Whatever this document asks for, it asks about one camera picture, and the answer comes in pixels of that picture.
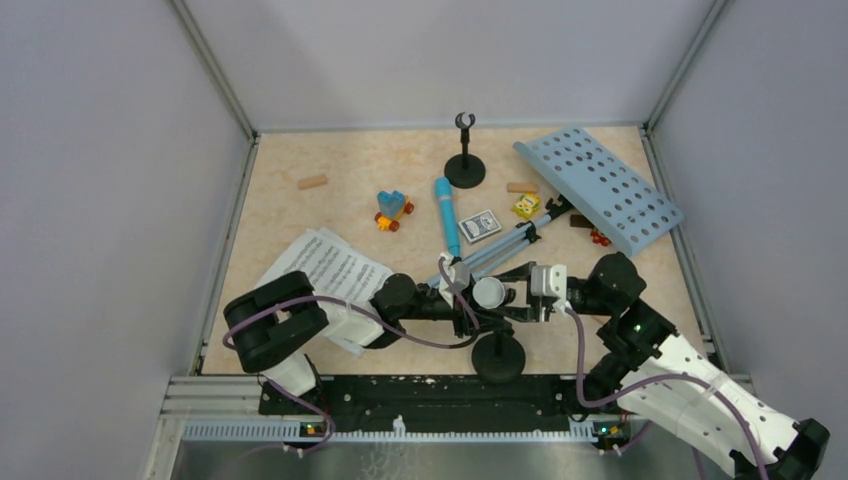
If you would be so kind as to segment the light wooden block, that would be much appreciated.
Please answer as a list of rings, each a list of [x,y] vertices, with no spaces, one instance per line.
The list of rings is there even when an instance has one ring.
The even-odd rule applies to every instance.
[[[300,191],[305,191],[327,185],[328,182],[329,179],[325,174],[319,174],[298,179],[296,186]]]

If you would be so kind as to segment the sheet music page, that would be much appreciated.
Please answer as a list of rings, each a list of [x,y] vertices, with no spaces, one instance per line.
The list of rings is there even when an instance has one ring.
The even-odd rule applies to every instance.
[[[359,306],[374,313],[369,300],[393,273],[353,248],[326,228],[308,229],[269,267],[256,283],[263,286],[291,271],[305,273],[318,295],[342,300],[340,305],[322,302],[329,325],[321,335],[350,352],[374,346],[385,333],[370,317],[353,310]]]

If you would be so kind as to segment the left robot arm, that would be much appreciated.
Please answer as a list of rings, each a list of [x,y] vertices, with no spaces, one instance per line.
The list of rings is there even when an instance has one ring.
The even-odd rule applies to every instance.
[[[484,333],[510,330],[500,311],[476,302],[473,288],[466,279],[433,287],[396,273],[360,302],[318,292],[295,270],[232,300],[224,309],[222,342],[245,373],[267,379],[292,410],[308,413],[321,397],[319,374],[304,351],[314,338],[380,350],[410,336],[405,320],[445,321],[459,340],[442,347],[455,350]]]

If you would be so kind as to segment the aluminium frame rail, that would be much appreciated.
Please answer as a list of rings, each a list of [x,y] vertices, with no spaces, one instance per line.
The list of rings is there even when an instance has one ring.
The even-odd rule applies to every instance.
[[[186,113],[173,128],[174,160],[156,169],[163,183],[161,246],[151,262],[153,304],[145,315],[164,353],[166,378],[201,367],[220,299],[225,264],[252,168],[256,128],[223,60],[225,14],[236,1],[170,1],[167,4],[191,51]]]

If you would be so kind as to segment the black stand of blue microphone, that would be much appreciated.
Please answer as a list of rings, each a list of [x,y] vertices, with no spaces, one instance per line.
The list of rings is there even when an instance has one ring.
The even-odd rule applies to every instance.
[[[469,151],[470,130],[476,122],[473,113],[460,112],[455,117],[455,126],[460,131],[461,152],[452,156],[444,166],[444,176],[456,188],[471,189],[480,185],[486,177],[484,162]]]

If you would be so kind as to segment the red owl toy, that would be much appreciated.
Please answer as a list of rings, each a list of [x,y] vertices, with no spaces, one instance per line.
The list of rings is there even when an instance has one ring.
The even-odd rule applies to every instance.
[[[590,231],[590,237],[594,244],[601,245],[603,247],[609,247],[611,245],[611,240],[606,237],[602,232],[598,229],[592,229]]]

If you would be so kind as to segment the light blue music stand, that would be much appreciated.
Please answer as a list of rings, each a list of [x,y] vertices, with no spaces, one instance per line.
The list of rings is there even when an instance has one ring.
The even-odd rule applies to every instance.
[[[655,186],[640,129],[482,129],[470,135],[472,153],[486,166],[482,185],[468,192],[471,199],[485,207],[501,196],[513,201],[520,193],[507,192],[504,184],[524,181],[552,198],[532,219],[463,254],[476,275],[530,259],[585,273],[601,256],[620,252],[635,263],[650,291],[683,288],[673,235],[684,215]],[[592,229],[572,228],[571,215],[585,216],[611,245],[594,244]]]

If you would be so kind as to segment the wooden block near left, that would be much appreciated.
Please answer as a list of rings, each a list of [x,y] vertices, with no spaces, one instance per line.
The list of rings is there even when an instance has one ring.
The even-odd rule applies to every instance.
[[[532,182],[508,182],[506,184],[506,191],[520,194],[536,193],[539,191],[539,187]]]

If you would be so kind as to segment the blue microphone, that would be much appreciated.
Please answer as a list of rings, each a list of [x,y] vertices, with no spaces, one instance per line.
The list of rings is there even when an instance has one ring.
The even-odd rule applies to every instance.
[[[461,241],[453,205],[452,185],[446,177],[435,179],[434,198],[439,207],[446,249],[451,255],[460,257]]]

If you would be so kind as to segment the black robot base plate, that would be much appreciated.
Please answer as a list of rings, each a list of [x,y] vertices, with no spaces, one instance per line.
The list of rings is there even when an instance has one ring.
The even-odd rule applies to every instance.
[[[411,433],[519,433],[564,432],[589,418],[622,426],[636,417],[615,403],[582,406],[569,375],[522,375],[507,384],[464,375],[323,376],[298,400],[262,384],[264,416],[307,415],[311,406],[340,433],[386,431],[396,418]]]

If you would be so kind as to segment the dark brown block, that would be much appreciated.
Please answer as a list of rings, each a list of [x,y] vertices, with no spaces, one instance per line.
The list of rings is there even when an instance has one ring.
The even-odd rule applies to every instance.
[[[571,215],[569,217],[569,225],[572,228],[592,229],[594,225],[583,215]]]

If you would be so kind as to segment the blue toy train block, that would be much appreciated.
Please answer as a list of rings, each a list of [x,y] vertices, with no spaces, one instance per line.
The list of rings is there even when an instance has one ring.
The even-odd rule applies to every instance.
[[[375,215],[375,222],[381,231],[396,232],[400,227],[399,219],[411,214],[415,209],[410,198],[398,190],[380,191],[376,199],[379,210]]]

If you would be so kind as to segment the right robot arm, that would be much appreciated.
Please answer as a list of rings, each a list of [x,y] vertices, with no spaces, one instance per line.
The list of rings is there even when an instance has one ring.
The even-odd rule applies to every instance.
[[[647,284],[624,254],[601,257],[585,279],[535,262],[497,278],[526,283],[529,298],[572,318],[583,407],[641,416],[734,479],[810,479],[820,468],[829,430],[778,412],[713,365],[642,300]]]

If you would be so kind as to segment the white microphone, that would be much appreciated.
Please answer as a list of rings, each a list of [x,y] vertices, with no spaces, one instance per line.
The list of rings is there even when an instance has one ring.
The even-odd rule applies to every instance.
[[[518,378],[526,365],[526,353],[514,338],[514,330],[499,308],[515,297],[494,277],[475,283],[472,299],[481,320],[481,336],[472,349],[472,365],[478,376],[491,384],[506,384]]]

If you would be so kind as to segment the blue playing card deck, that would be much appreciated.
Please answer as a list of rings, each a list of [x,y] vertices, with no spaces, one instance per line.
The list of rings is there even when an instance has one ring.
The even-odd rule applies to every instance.
[[[502,225],[491,209],[486,209],[458,222],[460,233],[469,244],[475,244],[502,230]]]

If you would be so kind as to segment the yellow owl toy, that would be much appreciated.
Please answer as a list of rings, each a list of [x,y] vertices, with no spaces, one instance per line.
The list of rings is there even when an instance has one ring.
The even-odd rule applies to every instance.
[[[512,212],[518,217],[529,220],[540,208],[540,197],[532,192],[523,193],[512,206]]]

